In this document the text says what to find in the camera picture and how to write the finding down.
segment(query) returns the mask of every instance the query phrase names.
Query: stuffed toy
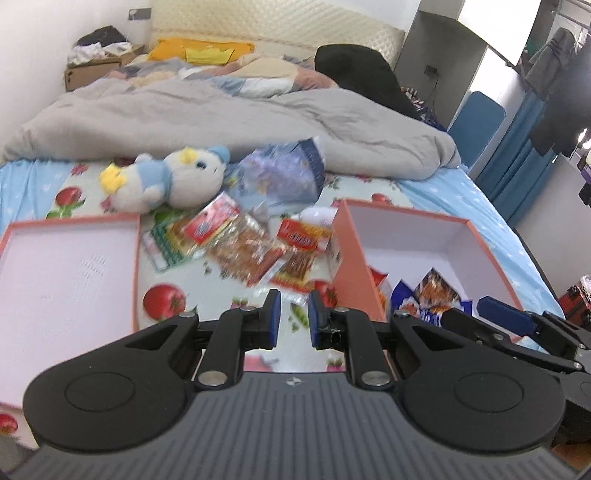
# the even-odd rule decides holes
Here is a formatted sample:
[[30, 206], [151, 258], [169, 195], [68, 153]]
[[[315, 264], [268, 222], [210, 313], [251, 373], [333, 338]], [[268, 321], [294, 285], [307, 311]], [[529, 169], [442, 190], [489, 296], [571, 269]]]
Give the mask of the stuffed toy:
[[141, 154], [128, 167], [109, 165], [99, 183], [119, 212], [147, 213], [164, 202], [173, 208], [195, 208], [219, 192], [229, 161], [226, 147], [187, 147], [164, 160]]

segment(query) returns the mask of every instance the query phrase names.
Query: gray comforter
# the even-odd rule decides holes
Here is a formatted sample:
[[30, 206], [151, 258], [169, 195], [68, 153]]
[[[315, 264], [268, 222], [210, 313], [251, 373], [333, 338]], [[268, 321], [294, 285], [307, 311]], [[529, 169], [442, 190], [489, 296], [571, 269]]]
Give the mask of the gray comforter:
[[8, 141], [18, 158], [157, 158], [187, 145], [227, 145], [238, 161], [255, 148], [318, 136], [329, 171], [422, 180], [457, 167], [444, 132], [343, 89], [270, 99], [229, 96], [203, 80], [170, 79], [134, 88], [102, 79], [60, 97]]

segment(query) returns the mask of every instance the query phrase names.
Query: quilted headboard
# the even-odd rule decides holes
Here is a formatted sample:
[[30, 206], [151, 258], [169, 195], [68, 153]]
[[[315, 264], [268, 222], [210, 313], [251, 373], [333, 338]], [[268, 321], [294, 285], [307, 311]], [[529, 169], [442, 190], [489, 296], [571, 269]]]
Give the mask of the quilted headboard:
[[321, 45], [356, 43], [392, 67], [404, 41], [403, 30], [320, 0], [153, 0], [151, 46], [173, 35], [250, 41], [259, 53], [300, 58]]

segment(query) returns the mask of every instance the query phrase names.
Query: pillow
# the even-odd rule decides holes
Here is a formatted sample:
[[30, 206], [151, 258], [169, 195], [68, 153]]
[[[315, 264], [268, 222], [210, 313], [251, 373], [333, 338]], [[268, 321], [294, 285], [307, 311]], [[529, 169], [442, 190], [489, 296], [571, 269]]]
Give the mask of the pillow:
[[[216, 59], [212, 60], [211, 55], [198, 54], [200, 51], [211, 48], [215, 49], [214, 51], [217, 53], [226, 52], [226, 55], [219, 54]], [[188, 63], [200, 65], [203, 63], [199, 62], [207, 58], [206, 64], [225, 65], [227, 62], [237, 60], [247, 53], [252, 53], [254, 50], [255, 46], [252, 43], [215, 42], [168, 37], [158, 39], [158, 44], [150, 52], [148, 60], [161, 61], [178, 57]]]

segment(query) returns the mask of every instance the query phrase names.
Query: pink box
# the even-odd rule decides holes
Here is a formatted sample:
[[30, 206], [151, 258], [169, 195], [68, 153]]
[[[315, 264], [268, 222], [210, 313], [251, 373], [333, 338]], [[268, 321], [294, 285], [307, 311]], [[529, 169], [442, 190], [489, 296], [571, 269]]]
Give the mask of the pink box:
[[369, 267], [395, 287], [414, 288], [435, 268], [462, 300], [491, 296], [521, 309], [501, 266], [469, 220], [382, 203], [344, 200], [333, 222], [340, 266], [333, 284], [339, 305], [386, 321]]
[[0, 242], [0, 403], [41, 372], [138, 330], [139, 215], [9, 225]]

